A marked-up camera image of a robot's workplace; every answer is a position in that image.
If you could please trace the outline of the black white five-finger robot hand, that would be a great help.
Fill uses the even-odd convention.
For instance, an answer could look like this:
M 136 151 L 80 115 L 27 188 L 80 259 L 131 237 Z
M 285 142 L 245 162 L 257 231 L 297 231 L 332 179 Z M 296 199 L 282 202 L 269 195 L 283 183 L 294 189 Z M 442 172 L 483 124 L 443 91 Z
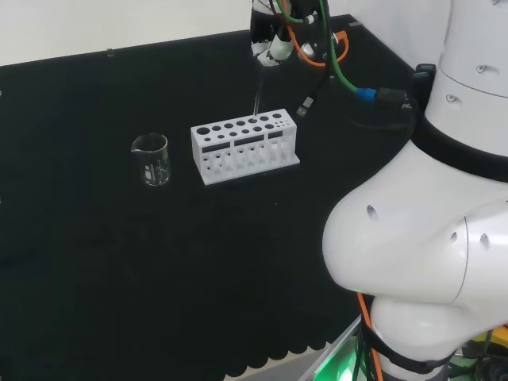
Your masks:
M 252 56 L 263 67 L 277 67 L 294 49 L 289 27 L 296 30 L 321 19 L 318 1 L 252 1 Z

